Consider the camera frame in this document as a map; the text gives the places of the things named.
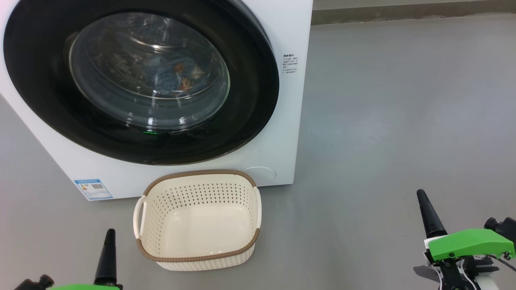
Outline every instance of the white plastic basket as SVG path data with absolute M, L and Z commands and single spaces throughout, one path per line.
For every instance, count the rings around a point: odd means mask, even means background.
M 133 216 L 140 252 L 173 271 L 244 263 L 254 250 L 261 222 L 262 202 L 255 182 L 233 170 L 159 178 L 138 200 Z

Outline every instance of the washing machine door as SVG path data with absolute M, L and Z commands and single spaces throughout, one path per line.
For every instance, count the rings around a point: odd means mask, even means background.
M 90 150 L 200 162 L 267 124 L 278 66 L 239 0 L 21 0 L 4 56 L 27 105 Z

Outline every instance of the baseboard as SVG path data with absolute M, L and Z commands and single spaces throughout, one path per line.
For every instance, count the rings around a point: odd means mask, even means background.
M 516 13 L 516 0 L 477 0 L 433 4 L 359 7 L 312 11 L 312 25 Z

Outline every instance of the front-loading washing machine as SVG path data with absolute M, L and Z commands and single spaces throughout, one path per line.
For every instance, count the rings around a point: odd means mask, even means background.
M 3 0 L 0 94 L 89 200 L 294 181 L 312 0 Z

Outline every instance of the black cable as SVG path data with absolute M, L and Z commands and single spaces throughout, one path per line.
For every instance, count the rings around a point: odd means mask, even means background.
M 493 259 L 497 259 L 498 261 L 500 261 L 502 264 L 506 265 L 507 267 L 509 267 L 511 270 L 513 270 L 514 272 L 516 272 L 516 268 L 514 266 L 512 266 L 511 264 L 505 262 L 504 260 L 502 259 L 498 259 L 497 257 L 493 256 L 493 255 L 487 255 L 488 257 L 491 257 Z

